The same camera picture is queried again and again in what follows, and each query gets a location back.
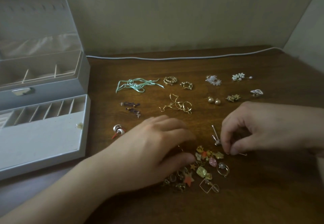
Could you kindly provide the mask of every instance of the wood grain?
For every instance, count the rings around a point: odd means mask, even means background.
[[[166,58],[244,53],[267,46],[191,50],[136,54],[138,57]],[[184,120],[196,134],[197,141],[185,143],[183,149],[194,152],[197,145],[213,150],[211,135],[214,124],[220,133],[222,120],[244,101],[271,102],[323,107],[324,76],[311,67],[278,50],[240,57],[179,61],[108,61],[90,59],[91,98],[87,156],[106,148],[113,142],[112,127],[123,125],[127,130],[151,116],[167,114]],[[253,79],[232,82],[233,74],[244,72]],[[205,82],[206,75],[217,75],[221,86]],[[178,83],[165,86],[163,78],[175,76]],[[144,78],[165,86],[146,86],[144,93],[123,89],[115,93],[119,80]],[[193,90],[183,90],[179,83],[189,81]],[[264,96],[254,98],[253,89]],[[192,114],[159,107],[170,103],[169,94],[179,95],[181,101],[192,103]],[[227,95],[240,94],[237,103],[225,100]],[[208,96],[222,104],[209,104]],[[136,102],[141,116],[130,114],[120,102]],[[230,175],[222,177],[215,169],[213,182],[220,193],[205,194],[199,187],[201,178],[184,193],[172,188],[152,186],[140,191],[113,197],[103,203],[87,223],[324,223],[323,187],[313,156],[298,152],[253,152],[245,156],[225,155],[223,160]],[[38,190],[59,178],[69,165],[63,164],[0,182],[0,214],[30,198]],[[31,184],[37,184],[35,190]]]

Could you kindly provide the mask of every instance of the gold wire earring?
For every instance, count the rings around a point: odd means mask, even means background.
[[[214,103],[217,106],[219,106],[221,104],[221,101],[219,99],[214,99],[214,98],[212,98],[210,96],[208,98],[206,98],[205,100],[207,100],[207,99],[208,99],[208,102],[211,103],[211,104]]]

